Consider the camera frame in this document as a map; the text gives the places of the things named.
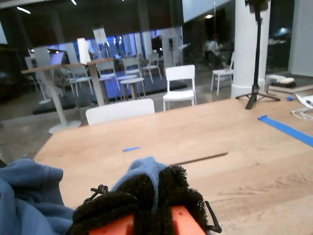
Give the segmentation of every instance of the stool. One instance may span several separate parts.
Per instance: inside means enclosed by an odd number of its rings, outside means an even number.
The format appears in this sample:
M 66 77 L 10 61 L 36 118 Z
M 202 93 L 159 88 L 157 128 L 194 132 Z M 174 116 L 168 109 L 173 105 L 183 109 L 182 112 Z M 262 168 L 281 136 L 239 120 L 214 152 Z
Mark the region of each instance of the stool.
M 132 78 L 132 79 L 126 79 L 126 80 L 122 80 L 121 84 L 122 85 L 130 85 L 131 86 L 131 90 L 132 90 L 132 99 L 137 99 L 137 95 L 139 96 L 140 99 L 140 94 L 138 91 L 138 87 L 137 87 L 137 83 L 141 82 L 143 84 L 143 78 L 138 77 L 138 78 Z M 146 93 L 145 93 L 145 88 L 144 86 L 142 86 L 142 90 L 143 90 L 143 94 L 146 97 Z

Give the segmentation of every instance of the chair backrest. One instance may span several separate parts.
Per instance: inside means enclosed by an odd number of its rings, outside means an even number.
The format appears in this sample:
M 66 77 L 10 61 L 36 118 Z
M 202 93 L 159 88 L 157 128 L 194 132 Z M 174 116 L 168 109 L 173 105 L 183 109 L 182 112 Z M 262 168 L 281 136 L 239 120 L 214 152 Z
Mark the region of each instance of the chair backrest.
M 87 76 L 86 68 L 83 65 L 70 67 L 70 71 L 71 71 L 71 73 L 73 75 L 84 75 L 84 76 Z
M 130 67 L 130 66 L 138 66 L 138 68 L 139 68 L 139 58 L 137 56 L 136 57 L 130 57 L 130 58 L 124 58 L 124 59 L 122 59 L 122 61 L 123 61 L 125 70 L 127 70 L 127 67 Z
M 235 58 L 235 53 L 233 52 L 232 55 L 231 55 L 231 61 L 230 61 L 230 66 L 229 66 L 230 69 L 233 68 L 233 65 L 234 65 L 234 58 Z
M 149 55 L 149 64 L 151 65 L 154 61 L 156 61 L 156 65 L 158 66 L 158 54 L 157 53 L 153 53 L 151 55 Z
M 97 68 L 100 71 L 103 71 L 103 70 L 113 70 L 113 71 L 115 71 L 114 61 L 106 61 L 106 62 L 98 63 L 97 64 Z
M 155 105 L 151 99 L 125 101 L 88 109 L 86 117 L 89 125 L 154 114 Z
M 194 93 L 196 93 L 195 72 L 196 72 L 195 65 L 183 65 L 167 68 L 166 69 L 167 92 L 170 91 L 170 81 L 191 79 L 192 90 L 194 91 Z

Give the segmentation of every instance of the tripod leg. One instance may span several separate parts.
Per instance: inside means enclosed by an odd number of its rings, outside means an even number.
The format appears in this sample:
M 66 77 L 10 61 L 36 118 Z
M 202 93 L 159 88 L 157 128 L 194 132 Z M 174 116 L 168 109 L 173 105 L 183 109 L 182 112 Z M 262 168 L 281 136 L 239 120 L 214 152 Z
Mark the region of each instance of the tripod leg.
M 256 101 L 256 94 L 252 94 L 248 104 L 246 105 L 246 109 L 252 109 L 252 106 L 255 101 Z
M 249 95 L 250 95 L 250 94 L 243 94 L 243 95 L 237 96 L 236 99 L 239 99 L 239 98 L 245 97 L 245 96 L 248 97 L 248 98 L 250 98 Z
M 271 99 L 274 99 L 274 100 L 277 100 L 277 101 L 280 101 L 280 98 L 277 98 L 277 97 L 274 97 L 274 96 L 271 96 L 269 94 L 259 94 L 263 97 L 267 97 L 267 98 L 271 98 Z

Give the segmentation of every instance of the orange object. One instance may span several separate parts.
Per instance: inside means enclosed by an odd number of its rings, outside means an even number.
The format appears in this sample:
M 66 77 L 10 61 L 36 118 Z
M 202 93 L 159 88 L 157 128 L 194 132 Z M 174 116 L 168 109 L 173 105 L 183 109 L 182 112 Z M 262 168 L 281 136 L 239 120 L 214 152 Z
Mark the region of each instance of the orange object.
M 175 235 L 206 235 L 184 206 L 172 207 Z M 89 235 L 133 235 L 134 215 L 128 215 L 102 228 L 93 229 Z
M 175 235 L 205 235 L 186 207 L 172 207 L 172 218 Z
M 93 229 L 89 235 L 133 235 L 134 215 L 118 219 L 102 228 Z

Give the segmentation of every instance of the cord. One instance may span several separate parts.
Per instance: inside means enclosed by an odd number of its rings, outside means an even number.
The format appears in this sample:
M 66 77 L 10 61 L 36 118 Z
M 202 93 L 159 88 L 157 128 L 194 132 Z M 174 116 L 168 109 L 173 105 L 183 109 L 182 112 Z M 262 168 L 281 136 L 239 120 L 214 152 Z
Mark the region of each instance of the cord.
M 299 119 L 310 120 L 313 121 L 313 116 L 306 114 L 307 111 L 313 111 L 312 109 L 302 108 L 291 111 L 291 113 Z

